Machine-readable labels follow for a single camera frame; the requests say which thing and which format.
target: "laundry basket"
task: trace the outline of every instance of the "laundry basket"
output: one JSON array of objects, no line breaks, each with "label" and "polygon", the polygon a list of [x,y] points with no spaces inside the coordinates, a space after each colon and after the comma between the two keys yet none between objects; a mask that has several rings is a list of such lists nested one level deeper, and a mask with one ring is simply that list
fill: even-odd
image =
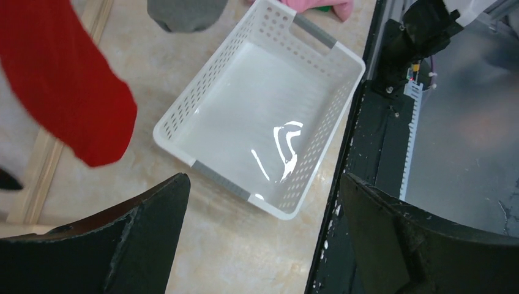
[{"label": "laundry basket", "polygon": [[[326,52],[296,37],[301,29]],[[292,219],[364,70],[358,56],[295,10],[259,0],[153,136],[237,196]]]}]

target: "basket bottom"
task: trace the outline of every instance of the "basket bottom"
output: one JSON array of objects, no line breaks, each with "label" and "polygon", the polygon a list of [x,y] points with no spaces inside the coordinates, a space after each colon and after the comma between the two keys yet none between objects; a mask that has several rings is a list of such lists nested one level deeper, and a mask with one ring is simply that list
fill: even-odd
[{"label": "basket bottom", "polygon": [[245,43],[175,144],[275,205],[334,90],[320,78]]}]

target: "gray cloth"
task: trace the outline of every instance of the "gray cloth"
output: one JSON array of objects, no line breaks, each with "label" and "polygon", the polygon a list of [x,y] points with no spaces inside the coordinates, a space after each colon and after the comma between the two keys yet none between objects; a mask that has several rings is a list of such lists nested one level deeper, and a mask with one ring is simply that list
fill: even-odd
[{"label": "gray cloth", "polygon": [[227,0],[147,0],[147,12],[166,32],[198,32],[212,26]]}]

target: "beige tabletop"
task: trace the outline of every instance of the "beige tabletop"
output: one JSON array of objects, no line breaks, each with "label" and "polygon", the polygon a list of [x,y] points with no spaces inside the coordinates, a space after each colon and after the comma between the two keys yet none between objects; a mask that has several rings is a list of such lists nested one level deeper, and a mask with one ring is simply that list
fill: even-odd
[{"label": "beige tabletop", "polygon": [[[84,0],[73,1],[78,13]],[[306,16],[352,49],[364,51],[375,0],[356,0],[346,23],[334,15]],[[192,171],[160,149],[152,130],[248,5],[230,0],[221,19],[197,34],[167,34],[147,15],[145,0],[115,0],[100,43],[113,70],[130,85],[138,104],[135,132],[116,164],[89,169],[64,151],[41,224],[60,225],[136,196],[176,173],[192,182],[189,205],[167,293],[303,293],[346,119],[330,145],[301,211],[278,220]],[[12,97],[0,74],[0,159],[23,174],[37,126]],[[0,198],[0,212],[12,196]]]}]

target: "red sock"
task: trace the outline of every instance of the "red sock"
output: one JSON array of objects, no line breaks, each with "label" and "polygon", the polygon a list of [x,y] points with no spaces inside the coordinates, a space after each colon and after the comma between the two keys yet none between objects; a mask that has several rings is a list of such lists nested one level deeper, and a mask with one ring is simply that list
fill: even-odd
[{"label": "red sock", "polygon": [[0,60],[31,116],[92,167],[124,154],[137,107],[69,0],[0,1]]}]

